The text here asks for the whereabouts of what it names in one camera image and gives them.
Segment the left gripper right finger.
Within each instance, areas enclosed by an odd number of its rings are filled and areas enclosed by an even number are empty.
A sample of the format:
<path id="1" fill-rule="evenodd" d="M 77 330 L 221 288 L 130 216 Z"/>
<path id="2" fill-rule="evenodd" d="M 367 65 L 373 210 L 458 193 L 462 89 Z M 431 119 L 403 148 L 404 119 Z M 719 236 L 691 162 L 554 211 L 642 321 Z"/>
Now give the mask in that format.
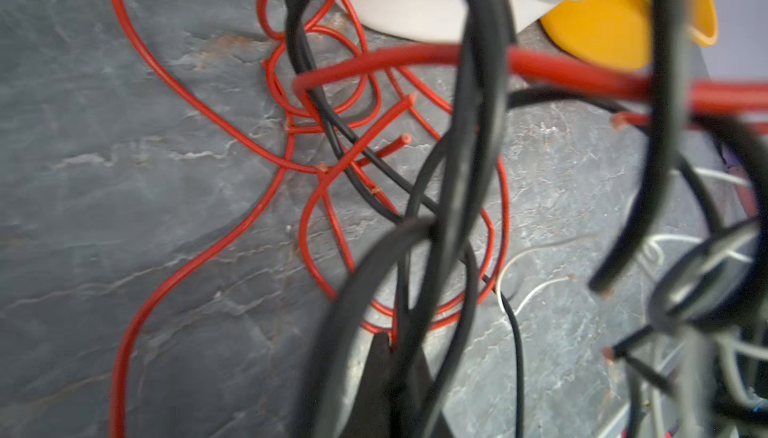
<path id="1" fill-rule="evenodd" d="M 442 420 L 442 409 L 453 380 L 453 356 L 448 353 L 432 377 L 423 348 L 413 355 L 407 374 L 407 436 L 432 437 Z"/>

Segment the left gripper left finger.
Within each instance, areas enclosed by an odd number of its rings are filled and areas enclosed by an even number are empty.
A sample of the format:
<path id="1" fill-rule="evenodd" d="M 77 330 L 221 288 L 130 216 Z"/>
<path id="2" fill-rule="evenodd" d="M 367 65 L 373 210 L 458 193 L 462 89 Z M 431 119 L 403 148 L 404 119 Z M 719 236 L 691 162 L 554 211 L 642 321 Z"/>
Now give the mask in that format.
<path id="1" fill-rule="evenodd" d="M 373 336 L 358 391 L 341 437 L 391 437 L 392 406 L 387 392 L 392 350 L 385 332 Z"/>

